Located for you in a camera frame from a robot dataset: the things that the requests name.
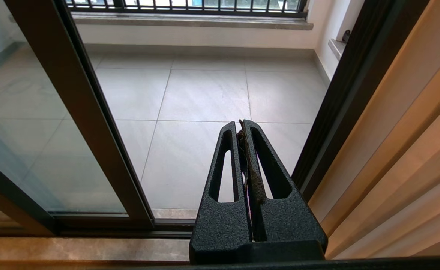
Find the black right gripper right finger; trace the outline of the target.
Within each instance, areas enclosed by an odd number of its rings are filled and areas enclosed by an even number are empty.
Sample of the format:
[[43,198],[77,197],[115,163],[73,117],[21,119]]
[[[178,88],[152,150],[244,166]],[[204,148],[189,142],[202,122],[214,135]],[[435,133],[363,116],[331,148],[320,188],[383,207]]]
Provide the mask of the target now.
[[307,206],[262,128],[240,122],[252,237],[258,261],[325,260],[326,233]]

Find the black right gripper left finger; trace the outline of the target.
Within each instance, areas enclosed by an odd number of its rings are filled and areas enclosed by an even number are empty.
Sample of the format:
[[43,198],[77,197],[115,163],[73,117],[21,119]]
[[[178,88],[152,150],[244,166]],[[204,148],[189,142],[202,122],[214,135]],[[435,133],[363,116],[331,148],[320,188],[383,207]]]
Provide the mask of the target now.
[[[230,154],[233,202],[219,202],[225,155]],[[237,264],[242,248],[251,243],[250,218],[243,189],[235,122],[219,132],[218,142],[189,241],[193,265]]]

